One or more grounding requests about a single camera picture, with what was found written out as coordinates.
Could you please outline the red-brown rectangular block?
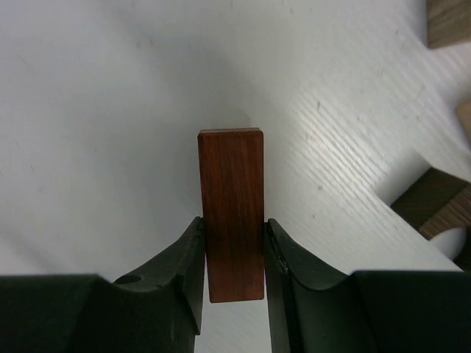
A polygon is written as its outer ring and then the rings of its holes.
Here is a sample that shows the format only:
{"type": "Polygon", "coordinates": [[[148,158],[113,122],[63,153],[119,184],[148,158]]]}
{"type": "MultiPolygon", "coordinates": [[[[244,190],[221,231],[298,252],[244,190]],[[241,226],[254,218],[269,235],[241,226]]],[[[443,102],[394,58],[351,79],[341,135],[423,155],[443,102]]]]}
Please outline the red-brown rectangular block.
{"type": "Polygon", "coordinates": [[[264,298],[264,148],[259,128],[198,134],[208,287],[213,303],[264,298]]]}

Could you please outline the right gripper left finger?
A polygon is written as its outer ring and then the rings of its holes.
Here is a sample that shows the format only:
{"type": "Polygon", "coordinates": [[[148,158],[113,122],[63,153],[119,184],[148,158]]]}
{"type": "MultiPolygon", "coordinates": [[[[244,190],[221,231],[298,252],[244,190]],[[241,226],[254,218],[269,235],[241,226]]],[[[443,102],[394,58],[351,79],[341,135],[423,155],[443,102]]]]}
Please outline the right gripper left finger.
{"type": "Polygon", "coordinates": [[[201,218],[114,282],[96,274],[3,276],[1,350],[192,352],[204,279],[201,218]]]}

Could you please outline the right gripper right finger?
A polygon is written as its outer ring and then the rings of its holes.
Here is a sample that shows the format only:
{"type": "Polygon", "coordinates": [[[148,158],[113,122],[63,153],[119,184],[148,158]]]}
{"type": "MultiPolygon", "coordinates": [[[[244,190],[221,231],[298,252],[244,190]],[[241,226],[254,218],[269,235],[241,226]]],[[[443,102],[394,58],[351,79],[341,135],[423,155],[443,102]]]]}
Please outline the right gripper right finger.
{"type": "Polygon", "coordinates": [[[271,219],[264,260],[273,352],[468,352],[470,275],[344,274],[271,219]]]}

